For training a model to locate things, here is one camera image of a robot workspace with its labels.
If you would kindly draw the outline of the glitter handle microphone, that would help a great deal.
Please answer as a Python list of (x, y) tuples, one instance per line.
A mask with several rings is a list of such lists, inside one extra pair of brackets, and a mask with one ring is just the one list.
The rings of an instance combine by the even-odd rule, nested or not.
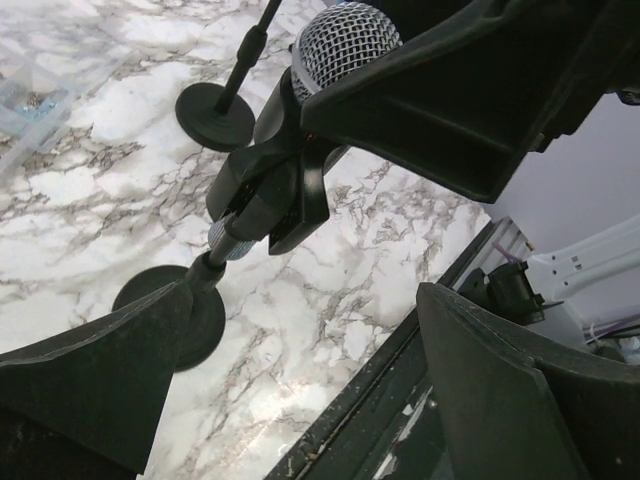
[(311, 96), (401, 45), (392, 20), (372, 5), (343, 2), (322, 10), (296, 37), (291, 65), (258, 117), (254, 143), (274, 137)]

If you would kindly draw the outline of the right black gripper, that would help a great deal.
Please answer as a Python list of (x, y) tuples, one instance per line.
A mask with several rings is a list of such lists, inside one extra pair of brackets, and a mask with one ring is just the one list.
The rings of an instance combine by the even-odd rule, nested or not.
[(542, 153), (561, 136), (574, 134), (606, 94), (627, 106), (639, 105), (637, 1), (603, 3), (562, 74), (560, 92), (529, 150)]

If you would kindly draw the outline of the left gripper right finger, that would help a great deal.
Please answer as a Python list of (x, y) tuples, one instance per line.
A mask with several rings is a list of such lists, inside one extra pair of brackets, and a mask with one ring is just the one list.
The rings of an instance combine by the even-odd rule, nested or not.
[(639, 370), (570, 348), (456, 292), (417, 313), (458, 479), (635, 479)]

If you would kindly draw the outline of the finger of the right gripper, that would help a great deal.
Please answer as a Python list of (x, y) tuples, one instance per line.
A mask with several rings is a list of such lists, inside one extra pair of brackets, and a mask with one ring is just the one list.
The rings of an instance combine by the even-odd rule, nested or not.
[(589, 22), (586, 1), (473, 1), (324, 88), (302, 124), (491, 203), (552, 141), (554, 93)]

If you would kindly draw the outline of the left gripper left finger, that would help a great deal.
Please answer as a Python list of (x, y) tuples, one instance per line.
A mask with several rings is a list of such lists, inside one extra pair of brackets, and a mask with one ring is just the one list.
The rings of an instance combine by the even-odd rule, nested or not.
[(3, 354), (2, 474), (143, 473), (191, 306), (173, 283)]

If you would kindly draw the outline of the black round-base mic stand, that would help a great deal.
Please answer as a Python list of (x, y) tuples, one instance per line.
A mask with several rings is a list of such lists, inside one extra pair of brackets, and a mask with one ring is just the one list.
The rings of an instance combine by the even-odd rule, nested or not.
[(213, 222), (209, 249), (189, 267), (161, 265), (132, 277), (113, 306), (124, 307), (175, 281), (192, 292), (176, 371), (201, 364), (219, 345), (226, 323), (217, 285), (227, 265), (262, 240), (271, 255), (296, 248), (330, 216), (325, 175), (347, 147), (301, 127), (308, 93), (286, 70), (259, 115), (254, 143), (230, 153), (206, 196)]

